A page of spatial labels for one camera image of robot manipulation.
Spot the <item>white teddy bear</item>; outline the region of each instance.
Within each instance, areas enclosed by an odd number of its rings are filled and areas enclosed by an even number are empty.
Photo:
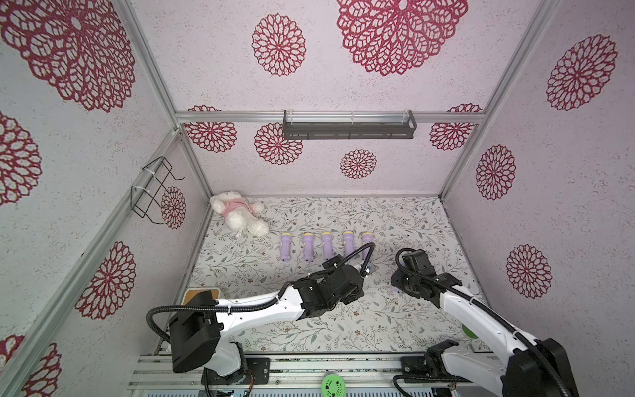
[[[224,192],[210,198],[211,209],[223,215],[229,229],[235,232],[247,229],[256,237],[266,236],[269,225],[253,216],[265,209],[262,203],[247,203],[238,192]]]

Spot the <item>red mandala pattern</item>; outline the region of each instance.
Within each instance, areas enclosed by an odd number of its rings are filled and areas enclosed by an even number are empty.
[[[280,14],[269,14],[261,19],[251,40],[258,63],[274,76],[287,76],[295,72],[302,65],[307,52],[298,25]]]
[[[367,72],[404,74],[437,55],[467,0],[337,0],[342,45]]]
[[[185,198],[176,186],[167,188],[161,198],[161,215],[170,229],[178,229],[185,219]]]
[[[23,335],[11,335],[7,339],[0,341],[0,372],[23,340]]]
[[[260,157],[277,165],[292,163],[302,153],[302,141],[284,139],[284,131],[280,123],[269,123],[260,127],[256,132],[253,145]]]
[[[131,96],[135,58],[110,1],[0,0],[0,27],[63,99],[110,112]]]
[[[448,112],[480,112],[482,110],[479,105],[460,104],[451,107]],[[434,147],[450,151],[463,146],[472,128],[474,128],[472,123],[434,123],[430,130],[430,142]]]
[[[519,245],[509,253],[507,276],[514,289],[528,298],[540,298],[551,287],[551,266],[534,246]]]
[[[42,175],[41,162],[30,133],[0,112],[0,206],[30,194]]]
[[[220,112],[212,106],[196,105],[189,112]],[[234,123],[190,123],[183,124],[192,142],[210,152],[228,151],[236,144]]]
[[[615,69],[615,42],[608,36],[587,37],[556,62],[547,82],[547,100],[557,110],[569,111],[600,93]]]
[[[0,370],[9,361],[15,350],[24,340],[24,336],[11,335],[0,341]],[[62,373],[60,360],[62,355],[57,351],[57,343],[51,343],[46,356],[37,364],[22,388],[22,397],[50,397],[57,390],[57,380]]]
[[[36,371],[29,377],[22,388],[22,397],[37,396],[50,397],[57,390],[57,380],[62,373],[57,343],[51,343],[36,367]]]
[[[377,166],[377,158],[370,151],[355,149],[348,152],[340,162],[340,170],[351,179],[361,179],[370,175]]]
[[[494,145],[481,156],[476,168],[476,186],[483,197],[496,200],[512,187],[516,172],[514,156],[503,145]]]
[[[82,317],[103,320],[121,308],[135,286],[136,267],[130,248],[122,241],[115,242],[75,304]]]

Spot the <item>cable clip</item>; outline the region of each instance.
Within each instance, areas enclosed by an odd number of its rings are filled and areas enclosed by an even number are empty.
[[[133,186],[133,187],[137,187],[137,188],[139,188],[139,189],[141,189],[141,190],[145,190],[145,192],[146,192],[147,194],[152,195],[152,193],[150,193],[150,191],[149,191],[148,189],[144,188],[143,186]]]

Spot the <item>green disc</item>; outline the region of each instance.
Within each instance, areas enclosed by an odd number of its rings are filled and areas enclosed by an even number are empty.
[[[346,385],[344,380],[334,373],[328,375],[322,381],[323,397],[344,397],[346,394]]]
[[[478,339],[478,336],[476,336],[476,334],[474,332],[472,332],[470,330],[470,328],[467,328],[465,325],[461,324],[461,326],[463,327],[463,333],[471,339]]]

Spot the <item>leaf pattern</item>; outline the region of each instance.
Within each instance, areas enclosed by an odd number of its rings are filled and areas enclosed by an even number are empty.
[[[461,324],[431,303],[414,299],[390,285],[394,254],[421,248],[439,272],[456,276],[479,299],[481,292],[438,198],[254,198],[265,205],[258,214],[269,223],[267,236],[237,235],[214,214],[190,287],[217,286],[225,297],[249,297],[278,290],[285,281],[321,269],[319,236],[333,234],[342,253],[342,233],[375,238],[377,271],[366,278],[364,297],[339,304],[321,317],[282,321],[251,328],[233,340],[245,351],[421,351],[453,339],[474,351],[487,351],[480,340],[463,334]],[[280,261],[280,236],[292,235],[291,260]],[[302,235],[315,234],[313,263],[302,258]],[[352,262],[361,262],[358,256]]]

